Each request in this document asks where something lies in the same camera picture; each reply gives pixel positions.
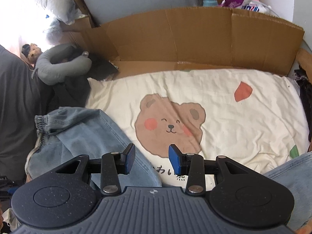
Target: teddy bear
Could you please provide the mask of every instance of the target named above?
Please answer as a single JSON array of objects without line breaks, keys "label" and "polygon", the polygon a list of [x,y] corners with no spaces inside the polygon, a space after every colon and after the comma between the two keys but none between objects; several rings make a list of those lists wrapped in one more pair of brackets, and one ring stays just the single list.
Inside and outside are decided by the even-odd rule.
[{"label": "teddy bear", "polygon": [[22,54],[25,55],[25,57],[27,58],[27,60],[29,61],[29,63],[33,66],[35,66],[38,57],[40,56],[40,54],[42,54],[41,48],[38,47],[36,44],[31,43],[29,44],[25,44],[22,47]]},{"label": "teddy bear", "polygon": [[135,122],[135,133],[145,150],[167,158],[170,144],[182,153],[199,153],[202,149],[201,125],[205,122],[205,109],[198,103],[171,102],[159,94],[146,95],[140,103]]}]

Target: pink package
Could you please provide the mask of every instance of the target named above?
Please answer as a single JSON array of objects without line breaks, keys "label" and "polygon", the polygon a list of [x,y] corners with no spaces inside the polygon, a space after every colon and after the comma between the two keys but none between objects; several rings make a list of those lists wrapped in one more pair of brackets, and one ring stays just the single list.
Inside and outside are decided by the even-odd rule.
[{"label": "pink package", "polygon": [[243,9],[247,11],[255,11],[260,13],[269,14],[270,11],[264,7],[257,0],[223,0],[221,3],[222,7],[229,7],[234,9]]}]

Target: denim jeans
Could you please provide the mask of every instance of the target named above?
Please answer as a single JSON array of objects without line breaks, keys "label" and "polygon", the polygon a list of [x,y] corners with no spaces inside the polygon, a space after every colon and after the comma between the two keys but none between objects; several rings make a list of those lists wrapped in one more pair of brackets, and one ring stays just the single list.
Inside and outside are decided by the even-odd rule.
[{"label": "denim jeans", "polygon": [[[101,158],[112,151],[122,152],[131,141],[102,110],[60,107],[35,117],[40,135],[39,150],[29,160],[31,178],[59,166],[80,154]],[[136,150],[135,162],[128,175],[119,174],[121,188],[126,186],[160,187],[161,181],[152,164]],[[100,174],[91,180],[100,187]]]},{"label": "denim jeans", "polygon": [[264,174],[287,187],[294,196],[294,210],[287,226],[301,228],[312,218],[312,152],[302,154]]}]

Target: gray pillow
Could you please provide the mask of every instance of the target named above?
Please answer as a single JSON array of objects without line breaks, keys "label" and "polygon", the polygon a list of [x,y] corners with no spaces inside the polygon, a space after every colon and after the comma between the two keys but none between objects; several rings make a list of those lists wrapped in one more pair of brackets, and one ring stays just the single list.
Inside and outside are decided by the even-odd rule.
[{"label": "gray pillow", "polygon": [[62,83],[66,76],[80,76],[86,74],[92,61],[87,55],[80,55],[77,58],[57,63],[68,58],[75,49],[72,44],[61,44],[55,46],[41,54],[36,62],[38,77],[47,85]]}]

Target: circular pad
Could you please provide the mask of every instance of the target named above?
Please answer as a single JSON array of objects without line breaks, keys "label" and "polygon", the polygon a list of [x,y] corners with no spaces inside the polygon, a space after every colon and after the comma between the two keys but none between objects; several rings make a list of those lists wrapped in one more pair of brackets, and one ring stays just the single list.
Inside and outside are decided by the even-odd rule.
[{"label": "circular pad", "polygon": [[70,193],[62,187],[44,187],[34,195],[34,201],[42,207],[57,207],[68,201]]},{"label": "circular pad", "polygon": [[271,193],[262,187],[243,187],[236,192],[236,198],[248,206],[263,206],[272,199]]}]

